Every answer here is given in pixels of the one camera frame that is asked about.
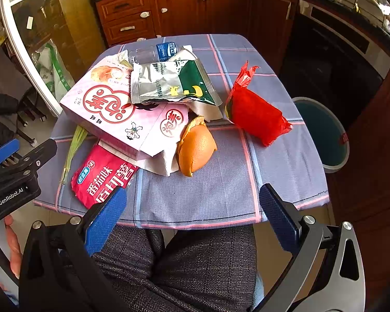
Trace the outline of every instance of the snack packet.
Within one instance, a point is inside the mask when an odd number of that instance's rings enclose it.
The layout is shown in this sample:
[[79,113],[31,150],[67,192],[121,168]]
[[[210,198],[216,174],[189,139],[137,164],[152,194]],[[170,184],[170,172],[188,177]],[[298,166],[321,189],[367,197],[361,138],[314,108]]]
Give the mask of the snack packet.
[[104,202],[116,186],[125,188],[138,167],[96,144],[74,173],[71,187],[87,209]]
[[292,130],[292,125],[282,112],[260,96],[247,89],[257,66],[247,70],[248,61],[242,66],[228,96],[225,112],[227,117],[249,134],[260,138],[264,146]]
[[135,63],[131,73],[131,103],[161,101],[222,104],[198,58],[142,65]]

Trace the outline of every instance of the teal trash bin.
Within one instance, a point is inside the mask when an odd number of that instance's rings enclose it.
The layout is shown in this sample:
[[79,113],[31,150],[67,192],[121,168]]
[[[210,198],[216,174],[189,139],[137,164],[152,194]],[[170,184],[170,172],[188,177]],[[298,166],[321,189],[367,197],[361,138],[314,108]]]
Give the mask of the teal trash bin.
[[292,99],[315,143],[325,173],[340,170],[350,152],[345,129],[337,117],[323,104],[307,97]]

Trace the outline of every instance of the tablecloth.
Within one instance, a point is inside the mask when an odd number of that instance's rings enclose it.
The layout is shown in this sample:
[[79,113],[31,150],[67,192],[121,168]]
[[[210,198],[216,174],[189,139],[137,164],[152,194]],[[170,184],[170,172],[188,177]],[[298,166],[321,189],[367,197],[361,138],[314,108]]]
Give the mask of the tablecloth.
[[[327,182],[316,147],[288,92],[266,61],[240,35],[186,35],[117,45],[96,62],[124,49],[145,48],[173,41],[190,44],[201,59],[222,100],[241,66],[259,66],[249,89],[283,112],[293,129],[265,148],[255,137],[225,120],[208,127],[218,151],[192,178],[180,172],[164,177],[140,169],[127,189],[128,203],[119,224],[141,228],[202,229],[258,223],[267,220],[258,201],[264,183],[271,183],[280,197],[298,209],[329,202]],[[42,189],[34,201],[59,212],[83,215],[86,208],[70,184],[59,180],[76,125],[63,113],[52,131],[58,151],[38,172]],[[72,160],[69,180],[96,142],[87,137]]]

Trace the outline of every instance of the table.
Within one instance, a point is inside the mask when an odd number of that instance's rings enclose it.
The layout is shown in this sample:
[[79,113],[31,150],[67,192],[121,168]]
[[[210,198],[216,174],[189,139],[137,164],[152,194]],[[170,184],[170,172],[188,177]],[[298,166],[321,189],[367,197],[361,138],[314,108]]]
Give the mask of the table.
[[[119,224],[141,228],[202,229],[258,223],[267,220],[258,201],[264,183],[298,209],[329,202],[327,182],[312,138],[286,89],[266,61],[240,35],[185,35],[156,38],[106,50],[96,62],[124,49],[173,41],[192,45],[210,79],[225,101],[241,66],[259,66],[249,89],[283,112],[293,129],[267,148],[258,139],[218,120],[208,124],[218,151],[192,178],[180,172],[164,177],[140,169],[127,189],[128,203]],[[56,156],[38,172],[42,194],[34,201],[59,212],[83,215],[86,208],[71,190],[73,173],[85,160],[94,136],[88,136],[74,159],[69,184],[60,185],[63,165],[76,125],[62,113],[51,137]]]

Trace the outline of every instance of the snack box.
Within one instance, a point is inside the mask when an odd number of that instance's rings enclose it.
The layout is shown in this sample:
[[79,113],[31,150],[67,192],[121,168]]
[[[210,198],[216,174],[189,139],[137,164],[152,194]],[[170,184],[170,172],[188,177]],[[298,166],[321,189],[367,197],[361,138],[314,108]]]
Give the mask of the snack box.
[[123,154],[146,159],[180,140],[188,123],[185,104],[132,104],[130,74],[122,53],[90,69],[60,104],[67,116]]

